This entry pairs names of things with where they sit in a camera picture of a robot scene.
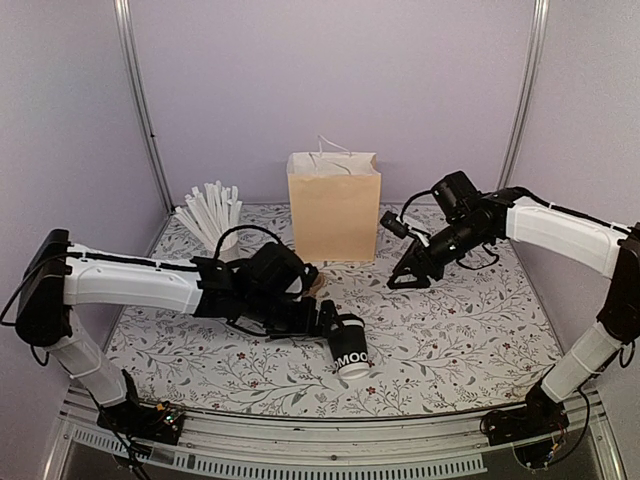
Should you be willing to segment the black paper coffee cup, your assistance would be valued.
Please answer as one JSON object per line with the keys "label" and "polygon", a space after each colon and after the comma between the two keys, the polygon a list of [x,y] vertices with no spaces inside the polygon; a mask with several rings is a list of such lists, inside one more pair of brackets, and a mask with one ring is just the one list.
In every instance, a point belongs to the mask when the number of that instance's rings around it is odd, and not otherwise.
{"label": "black paper coffee cup", "polygon": [[351,322],[334,329],[330,333],[328,344],[334,368],[341,379],[355,380],[368,373],[370,363],[362,323]]}

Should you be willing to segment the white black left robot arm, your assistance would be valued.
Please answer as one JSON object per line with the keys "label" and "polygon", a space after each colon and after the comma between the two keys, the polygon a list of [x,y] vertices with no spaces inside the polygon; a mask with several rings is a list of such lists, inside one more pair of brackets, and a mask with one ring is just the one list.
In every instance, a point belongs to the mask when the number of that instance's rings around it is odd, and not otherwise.
{"label": "white black left robot arm", "polygon": [[170,445],[182,428],[181,409],[168,401],[141,404],[131,375],[109,360],[73,309],[81,304],[150,307],[219,319],[236,327],[245,317],[269,339],[324,337],[343,330],[346,318],[330,300],[310,290],[319,272],[277,236],[247,258],[210,257],[171,261],[119,255],[74,243],[54,229],[27,267],[4,307],[9,322],[31,348],[57,359],[90,393],[98,424],[116,434]]}

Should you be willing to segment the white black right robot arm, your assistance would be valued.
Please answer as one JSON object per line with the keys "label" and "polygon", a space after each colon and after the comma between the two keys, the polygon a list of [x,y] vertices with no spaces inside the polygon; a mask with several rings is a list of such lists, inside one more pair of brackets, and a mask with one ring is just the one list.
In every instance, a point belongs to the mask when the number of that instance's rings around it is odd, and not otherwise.
{"label": "white black right robot arm", "polygon": [[546,201],[521,186],[491,192],[477,189],[462,171],[453,172],[424,192],[432,196],[447,226],[430,234],[410,225],[403,212],[387,211],[380,223],[396,237],[412,242],[394,267],[392,290],[425,289],[460,264],[476,247],[499,240],[531,245],[564,259],[568,286],[552,293],[559,281],[548,279],[536,293],[548,313],[562,314],[552,300],[565,299],[579,313],[593,313],[592,324],[527,392],[524,407],[493,410],[480,430],[490,445],[530,439],[565,430],[565,400],[581,394],[590,380],[613,360],[626,368],[624,348],[639,338],[639,227],[607,222]]}

